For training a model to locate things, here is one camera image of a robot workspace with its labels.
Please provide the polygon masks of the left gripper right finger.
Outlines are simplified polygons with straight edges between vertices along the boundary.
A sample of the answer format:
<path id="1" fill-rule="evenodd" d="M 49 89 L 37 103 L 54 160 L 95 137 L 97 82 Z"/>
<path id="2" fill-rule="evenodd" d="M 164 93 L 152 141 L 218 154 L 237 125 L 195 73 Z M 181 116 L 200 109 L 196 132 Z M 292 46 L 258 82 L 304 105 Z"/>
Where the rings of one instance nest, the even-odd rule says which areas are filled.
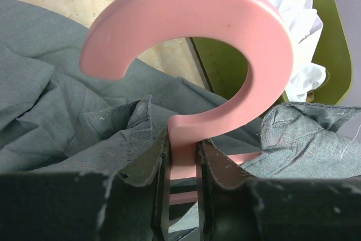
<path id="1" fill-rule="evenodd" d="M 201 240 L 359 240 L 360 181 L 257 178 L 209 140 L 196 151 Z"/>

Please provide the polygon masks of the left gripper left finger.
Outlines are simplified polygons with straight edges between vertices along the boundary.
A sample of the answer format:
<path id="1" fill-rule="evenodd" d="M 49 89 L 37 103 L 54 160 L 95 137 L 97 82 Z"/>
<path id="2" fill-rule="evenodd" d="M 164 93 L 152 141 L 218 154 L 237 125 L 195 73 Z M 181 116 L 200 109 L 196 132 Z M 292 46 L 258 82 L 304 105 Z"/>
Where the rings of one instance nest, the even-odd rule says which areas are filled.
<path id="1" fill-rule="evenodd" d="M 1 175 L 2 240 L 167 240 L 168 131 L 118 172 Z"/>

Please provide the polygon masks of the grey shirt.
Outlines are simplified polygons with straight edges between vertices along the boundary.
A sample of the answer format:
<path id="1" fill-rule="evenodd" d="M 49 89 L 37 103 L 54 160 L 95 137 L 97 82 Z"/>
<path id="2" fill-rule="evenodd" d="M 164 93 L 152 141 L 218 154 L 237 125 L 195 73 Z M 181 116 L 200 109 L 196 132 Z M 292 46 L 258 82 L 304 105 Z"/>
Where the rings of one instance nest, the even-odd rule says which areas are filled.
<path id="1" fill-rule="evenodd" d="M 122 81 L 78 67 L 86 28 L 64 16 L 1 0 L 1 175 L 118 172 L 147 151 L 169 117 L 223 98 L 135 61 Z M 257 178 L 360 181 L 360 143 L 338 134 L 358 107 L 283 103 L 263 119 L 209 139 Z M 174 181 L 175 191 L 197 179 Z M 169 206 L 167 240 L 201 240 L 199 204 Z"/>

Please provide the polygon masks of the pink hanger with grey shirt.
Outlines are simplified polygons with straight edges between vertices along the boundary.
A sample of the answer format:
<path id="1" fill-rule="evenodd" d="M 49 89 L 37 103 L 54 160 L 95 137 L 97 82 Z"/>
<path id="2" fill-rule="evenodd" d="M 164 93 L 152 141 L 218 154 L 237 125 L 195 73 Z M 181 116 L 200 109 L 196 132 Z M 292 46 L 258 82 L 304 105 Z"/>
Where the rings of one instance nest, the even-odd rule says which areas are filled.
<path id="1" fill-rule="evenodd" d="M 168 121 L 172 180 L 194 177 L 196 143 L 235 130 L 267 110 L 293 70 L 293 46 L 267 0 L 115 0 L 94 21 L 82 49 L 81 71 L 123 78 L 148 48 L 181 37 L 207 37 L 238 49 L 248 61 L 241 89 L 221 106 Z"/>

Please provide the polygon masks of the white shirt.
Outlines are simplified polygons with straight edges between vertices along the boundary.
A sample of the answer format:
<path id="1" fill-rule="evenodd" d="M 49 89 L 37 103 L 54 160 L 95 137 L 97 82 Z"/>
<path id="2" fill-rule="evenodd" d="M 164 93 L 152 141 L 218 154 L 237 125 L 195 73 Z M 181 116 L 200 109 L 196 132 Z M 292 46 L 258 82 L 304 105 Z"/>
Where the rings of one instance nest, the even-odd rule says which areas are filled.
<path id="1" fill-rule="evenodd" d="M 313 0 L 268 0 L 284 20 L 294 48 L 294 65 L 285 89 L 291 102 L 310 102 L 308 95 L 326 79 L 326 68 L 312 58 L 323 30 Z"/>

